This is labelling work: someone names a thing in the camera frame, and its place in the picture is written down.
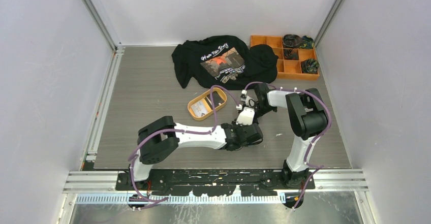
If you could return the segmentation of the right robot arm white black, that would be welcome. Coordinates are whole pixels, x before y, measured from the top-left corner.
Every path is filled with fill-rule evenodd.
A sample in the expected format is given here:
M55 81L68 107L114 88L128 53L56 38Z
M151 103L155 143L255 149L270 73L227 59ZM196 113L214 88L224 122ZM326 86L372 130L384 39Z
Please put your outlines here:
M253 88L257 97L255 117L285 108L295 135L290 154L283 162L281 183L296 188L309 177L310 157L315 143L330 128L332 117L316 88L306 90L276 88L257 82Z

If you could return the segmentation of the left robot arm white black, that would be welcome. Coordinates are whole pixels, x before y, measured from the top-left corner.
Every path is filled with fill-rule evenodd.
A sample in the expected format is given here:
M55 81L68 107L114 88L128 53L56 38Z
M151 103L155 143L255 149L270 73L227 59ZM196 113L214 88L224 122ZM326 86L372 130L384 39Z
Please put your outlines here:
M128 183L136 190L147 186L153 165L164 161L175 150L205 147L236 151L260 144L263 133L257 123L240 125L235 122L215 127L189 126L163 116L138 131L137 147L128 158L131 174Z

